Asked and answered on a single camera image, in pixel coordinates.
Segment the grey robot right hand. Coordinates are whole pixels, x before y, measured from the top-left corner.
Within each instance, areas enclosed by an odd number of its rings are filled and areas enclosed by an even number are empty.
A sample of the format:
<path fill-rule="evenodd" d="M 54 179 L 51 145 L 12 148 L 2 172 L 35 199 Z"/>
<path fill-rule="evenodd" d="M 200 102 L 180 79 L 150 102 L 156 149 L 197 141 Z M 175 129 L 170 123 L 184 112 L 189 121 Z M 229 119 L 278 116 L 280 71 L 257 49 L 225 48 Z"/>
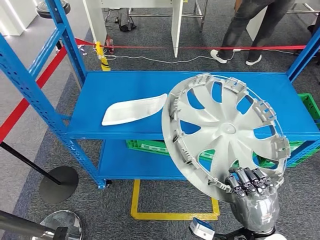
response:
<path fill-rule="evenodd" d="M 231 187 L 232 213 L 245 228 L 258 234 L 269 233 L 275 226 L 279 211 L 278 189 L 283 183 L 265 172 L 248 167 L 229 170 L 225 183 Z"/>

